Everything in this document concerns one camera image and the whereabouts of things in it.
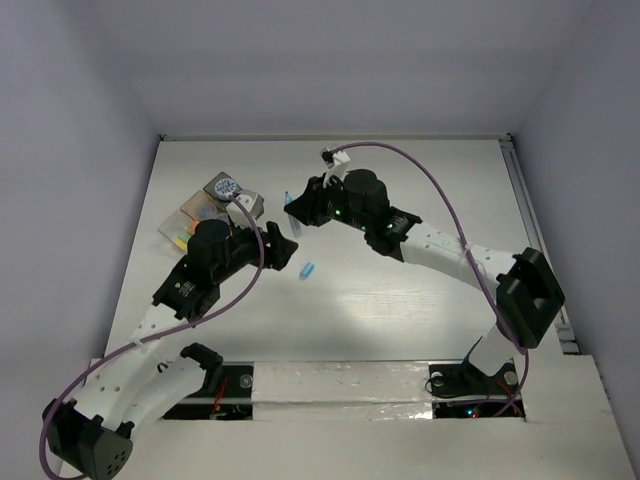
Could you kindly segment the blue highlighter marker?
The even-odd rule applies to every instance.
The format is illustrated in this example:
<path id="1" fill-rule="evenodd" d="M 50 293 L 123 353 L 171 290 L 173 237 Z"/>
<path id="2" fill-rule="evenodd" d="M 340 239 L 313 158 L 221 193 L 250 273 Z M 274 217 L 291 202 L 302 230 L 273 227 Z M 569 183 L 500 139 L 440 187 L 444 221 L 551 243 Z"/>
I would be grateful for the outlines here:
<path id="1" fill-rule="evenodd" d="M 293 197 L 290 195 L 288 191 L 284 193 L 284 205 L 287 206 L 293 201 Z M 294 216 L 288 214 L 287 215 L 290 227 L 295 238 L 300 238 L 302 236 L 302 226 L 298 219 Z"/>

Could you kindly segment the blue marker cap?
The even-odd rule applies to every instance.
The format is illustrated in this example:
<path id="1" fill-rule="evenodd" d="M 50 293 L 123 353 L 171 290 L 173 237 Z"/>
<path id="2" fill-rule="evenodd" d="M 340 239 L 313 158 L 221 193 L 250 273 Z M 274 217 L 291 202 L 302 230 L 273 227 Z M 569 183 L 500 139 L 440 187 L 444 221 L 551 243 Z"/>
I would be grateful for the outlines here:
<path id="1" fill-rule="evenodd" d="M 315 264 L 312 262 L 308 262 L 306 263 L 300 273 L 299 273 L 299 278 L 302 280 L 308 279 L 309 276 L 313 273 L 313 271 L 315 270 Z"/>

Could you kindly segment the blue lid jar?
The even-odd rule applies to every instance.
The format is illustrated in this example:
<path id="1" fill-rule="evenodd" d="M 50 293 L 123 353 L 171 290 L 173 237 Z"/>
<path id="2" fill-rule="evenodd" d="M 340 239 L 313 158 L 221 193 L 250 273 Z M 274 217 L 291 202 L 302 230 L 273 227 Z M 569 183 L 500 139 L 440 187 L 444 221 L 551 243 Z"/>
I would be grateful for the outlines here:
<path id="1" fill-rule="evenodd" d="M 237 194 L 238 183 L 231 177 L 221 177 L 214 183 L 213 191 L 215 196 L 221 201 L 227 201 Z"/>

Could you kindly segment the orange marker cap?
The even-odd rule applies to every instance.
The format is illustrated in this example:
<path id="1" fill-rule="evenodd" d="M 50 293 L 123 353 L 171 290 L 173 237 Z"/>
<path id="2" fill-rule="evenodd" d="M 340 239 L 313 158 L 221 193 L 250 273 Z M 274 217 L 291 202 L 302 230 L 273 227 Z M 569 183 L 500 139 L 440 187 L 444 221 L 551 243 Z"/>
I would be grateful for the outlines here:
<path id="1" fill-rule="evenodd" d="M 216 214 L 216 209 L 211 209 L 209 207 L 203 207 L 198 212 L 198 218 L 200 221 L 212 219 Z"/>

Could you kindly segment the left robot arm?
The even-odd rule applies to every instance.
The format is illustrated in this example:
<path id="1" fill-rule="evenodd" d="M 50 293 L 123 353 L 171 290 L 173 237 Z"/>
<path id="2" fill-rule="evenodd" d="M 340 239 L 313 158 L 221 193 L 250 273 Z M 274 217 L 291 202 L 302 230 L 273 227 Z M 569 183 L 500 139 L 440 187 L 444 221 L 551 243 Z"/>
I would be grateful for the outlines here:
<path id="1" fill-rule="evenodd" d="M 39 459 L 53 453 L 88 479 L 121 472 L 142 430 L 187 396 L 215 392 L 223 358 L 197 342 L 221 284 L 248 265 L 282 270 L 296 252 L 279 226 L 199 223 L 129 342 L 97 361 L 45 408 Z"/>

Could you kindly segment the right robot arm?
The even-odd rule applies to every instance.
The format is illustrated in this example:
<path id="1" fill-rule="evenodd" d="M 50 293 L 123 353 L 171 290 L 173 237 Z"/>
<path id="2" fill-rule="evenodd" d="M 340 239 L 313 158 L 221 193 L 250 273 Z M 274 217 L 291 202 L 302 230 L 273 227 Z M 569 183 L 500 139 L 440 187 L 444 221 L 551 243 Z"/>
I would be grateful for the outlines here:
<path id="1" fill-rule="evenodd" d="M 508 253 L 466 244 L 392 206 L 386 185 L 370 170 L 353 170 L 342 179 L 312 177 L 284 210 L 305 226 L 334 220 L 356 228 L 380 255 L 435 270 L 488 295 L 496 322 L 460 368 L 462 384 L 473 392 L 491 386 L 516 354 L 537 348 L 566 300 L 541 251 Z"/>

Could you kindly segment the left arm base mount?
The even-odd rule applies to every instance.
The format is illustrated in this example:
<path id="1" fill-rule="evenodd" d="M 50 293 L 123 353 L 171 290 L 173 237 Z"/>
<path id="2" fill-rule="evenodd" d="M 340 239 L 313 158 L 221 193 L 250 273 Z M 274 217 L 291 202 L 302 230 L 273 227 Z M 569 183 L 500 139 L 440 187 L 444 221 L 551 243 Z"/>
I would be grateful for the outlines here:
<path id="1" fill-rule="evenodd" d="M 253 419 L 253 363 L 227 363 L 220 354 L 199 343 L 185 347 L 180 356 L 194 360 L 205 376 L 200 389 L 169 409 L 164 420 Z"/>

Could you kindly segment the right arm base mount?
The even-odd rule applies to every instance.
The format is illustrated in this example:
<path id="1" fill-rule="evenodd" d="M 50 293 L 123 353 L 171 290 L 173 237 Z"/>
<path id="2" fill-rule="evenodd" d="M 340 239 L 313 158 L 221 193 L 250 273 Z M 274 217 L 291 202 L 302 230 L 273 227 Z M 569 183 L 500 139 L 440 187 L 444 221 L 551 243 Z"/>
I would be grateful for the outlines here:
<path id="1" fill-rule="evenodd" d="M 435 419 L 526 417 L 513 355 L 472 361 L 485 344 L 478 340 L 460 361 L 429 365 L 424 389 L 432 397 Z"/>

